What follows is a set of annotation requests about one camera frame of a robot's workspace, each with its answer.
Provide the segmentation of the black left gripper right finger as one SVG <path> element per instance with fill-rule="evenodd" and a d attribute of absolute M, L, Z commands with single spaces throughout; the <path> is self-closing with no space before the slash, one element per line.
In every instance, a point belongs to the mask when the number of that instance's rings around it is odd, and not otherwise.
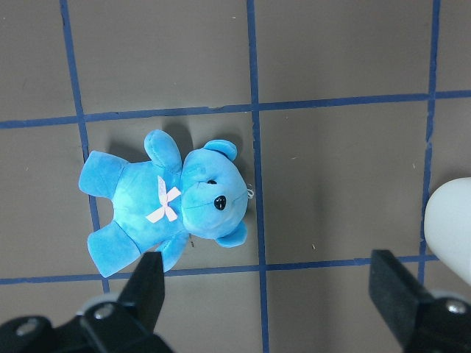
<path fill-rule="evenodd" d="M 470 351 L 470 302 L 430 292 L 389 250 L 371 253 L 369 296 L 403 352 Z"/>

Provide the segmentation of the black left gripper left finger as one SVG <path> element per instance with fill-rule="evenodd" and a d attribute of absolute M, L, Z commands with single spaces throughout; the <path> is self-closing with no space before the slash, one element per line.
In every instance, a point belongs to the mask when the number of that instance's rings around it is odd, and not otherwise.
<path fill-rule="evenodd" d="M 2 352 L 171 352 L 154 333 L 165 298 L 162 255 L 147 252 L 115 300 L 102 300 L 53 327 L 40 315 L 1 325 Z"/>

